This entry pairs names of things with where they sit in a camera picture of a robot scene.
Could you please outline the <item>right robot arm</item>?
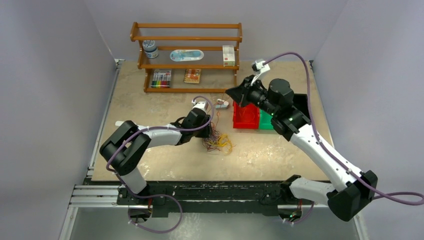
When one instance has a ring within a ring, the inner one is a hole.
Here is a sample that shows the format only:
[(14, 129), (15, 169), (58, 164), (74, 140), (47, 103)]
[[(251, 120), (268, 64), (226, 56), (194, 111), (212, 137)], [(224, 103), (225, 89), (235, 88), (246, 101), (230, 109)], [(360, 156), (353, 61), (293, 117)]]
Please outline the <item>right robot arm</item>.
[(269, 114), (273, 129), (302, 150), (329, 179), (324, 183), (293, 177), (280, 191), (282, 200), (288, 204), (298, 199), (323, 204), (340, 220), (350, 221), (373, 200), (374, 193), (365, 185), (376, 187), (377, 175), (351, 164), (314, 131), (311, 120), (294, 105), (295, 93), (287, 80), (273, 79), (264, 88), (253, 78), (246, 77), (225, 93), (240, 107), (252, 104)]

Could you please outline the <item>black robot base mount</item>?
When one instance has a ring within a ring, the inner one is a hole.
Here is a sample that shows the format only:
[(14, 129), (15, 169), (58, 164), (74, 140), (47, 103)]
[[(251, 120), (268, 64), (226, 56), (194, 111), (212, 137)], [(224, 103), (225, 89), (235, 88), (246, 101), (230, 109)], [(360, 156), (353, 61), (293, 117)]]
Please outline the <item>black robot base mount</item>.
[(148, 181), (133, 196), (118, 188), (117, 204), (131, 209), (150, 207), (153, 217), (170, 213), (262, 214), (288, 218), (310, 200), (295, 198), (284, 180), (266, 181)]

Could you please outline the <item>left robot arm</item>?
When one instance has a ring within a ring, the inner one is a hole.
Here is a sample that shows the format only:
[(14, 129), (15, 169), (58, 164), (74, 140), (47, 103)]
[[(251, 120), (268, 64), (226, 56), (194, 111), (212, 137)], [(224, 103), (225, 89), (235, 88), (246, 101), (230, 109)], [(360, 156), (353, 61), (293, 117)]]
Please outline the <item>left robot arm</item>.
[(164, 126), (141, 127), (126, 120), (101, 145), (99, 153), (107, 161), (106, 168), (113, 168), (111, 171), (129, 188), (130, 199), (142, 205), (148, 201), (149, 191), (137, 166), (146, 150), (207, 138), (212, 134), (211, 119), (206, 110), (194, 107), (187, 116)]

